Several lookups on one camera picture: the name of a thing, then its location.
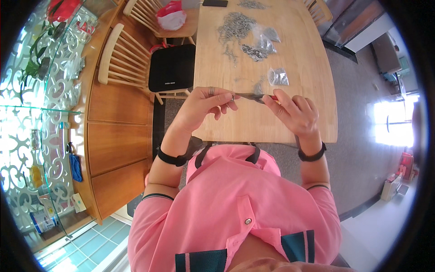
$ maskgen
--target chair back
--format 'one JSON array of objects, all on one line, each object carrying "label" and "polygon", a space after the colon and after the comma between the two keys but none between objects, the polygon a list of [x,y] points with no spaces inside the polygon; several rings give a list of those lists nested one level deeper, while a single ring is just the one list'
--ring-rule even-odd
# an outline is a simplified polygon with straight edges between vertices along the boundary
[{"label": "chair back", "polygon": [[130,0],[124,8],[124,15],[130,16],[139,23],[146,26],[149,30],[158,33],[156,13],[163,6],[159,0]]},{"label": "chair back", "polygon": [[332,20],[332,13],[323,0],[303,0],[316,26]]},{"label": "chair back", "polygon": [[136,86],[149,94],[148,69],[151,53],[117,24],[101,56],[98,81]]}]

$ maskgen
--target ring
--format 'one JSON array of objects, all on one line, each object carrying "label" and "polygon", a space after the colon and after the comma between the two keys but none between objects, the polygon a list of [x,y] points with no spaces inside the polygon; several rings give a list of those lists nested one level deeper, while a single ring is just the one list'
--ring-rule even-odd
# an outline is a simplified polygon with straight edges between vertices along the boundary
[{"label": "ring", "polygon": [[208,87],[208,96],[211,97],[214,95],[214,87]]}]

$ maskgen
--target wooden cabinet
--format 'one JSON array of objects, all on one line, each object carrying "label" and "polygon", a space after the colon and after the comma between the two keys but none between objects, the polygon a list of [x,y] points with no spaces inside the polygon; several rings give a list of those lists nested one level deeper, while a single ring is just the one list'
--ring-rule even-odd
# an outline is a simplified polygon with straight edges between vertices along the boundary
[{"label": "wooden cabinet", "polygon": [[154,104],[136,87],[98,82],[100,57],[113,25],[125,24],[147,48],[157,43],[149,30],[124,17],[124,0],[119,3],[99,18],[100,26],[84,48],[87,63],[75,108],[84,112],[84,118],[69,119],[70,140],[80,156],[83,176],[82,182],[74,181],[74,190],[99,224],[144,191],[152,163]]},{"label": "wooden cabinet", "polygon": [[110,216],[143,192],[147,173],[148,161],[144,160],[92,178],[101,217]]},{"label": "wooden cabinet", "polygon": [[136,87],[98,82],[92,85],[88,120],[148,124],[150,100]]},{"label": "wooden cabinet", "polygon": [[148,137],[146,125],[89,122],[91,177],[147,158]]}]

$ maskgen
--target zip bag of metal rings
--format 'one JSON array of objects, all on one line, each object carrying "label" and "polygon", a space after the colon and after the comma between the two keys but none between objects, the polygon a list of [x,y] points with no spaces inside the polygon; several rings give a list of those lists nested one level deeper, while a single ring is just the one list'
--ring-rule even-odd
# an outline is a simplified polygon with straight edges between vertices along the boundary
[{"label": "zip bag of metal rings", "polygon": [[284,68],[278,68],[275,70],[270,68],[268,80],[270,85],[288,85],[288,78]]},{"label": "zip bag of metal rings", "polygon": [[254,36],[254,48],[262,53],[272,54],[276,53],[275,46],[272,41],[281,42],[276,33],[276,30],[272,27],[264,27],[259,24],[250,24],[252,28],[252,34]]}]

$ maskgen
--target black wristband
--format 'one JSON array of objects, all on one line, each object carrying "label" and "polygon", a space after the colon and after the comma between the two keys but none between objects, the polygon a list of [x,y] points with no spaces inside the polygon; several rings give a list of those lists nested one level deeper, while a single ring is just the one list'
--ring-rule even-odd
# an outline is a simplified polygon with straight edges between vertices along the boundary
[{"label": "black wristband", "polygon": [[305,155],[304,152],[302,152],[301,149],[299,149],[298,155],[301,161],[317,161],[323,156],[323,153],[325,153],[325,151],[326,151],[326,145],[324,142],[322,142],[322,149],[317,154],[314,154],[312,156],[307,156]]},{"label": "black wristband", "polygon": [[165,153],[163,153],[163,151],[160,148],[157,151],[157,156],[159,156],[159,158],[162,161],[169,163],[170,165],[175,165],[177,167],[183,166],[187,161],[185,155],[181,155],[178,157],[172,157],[172,156],[169,156],[169,155],[166,155]]}]

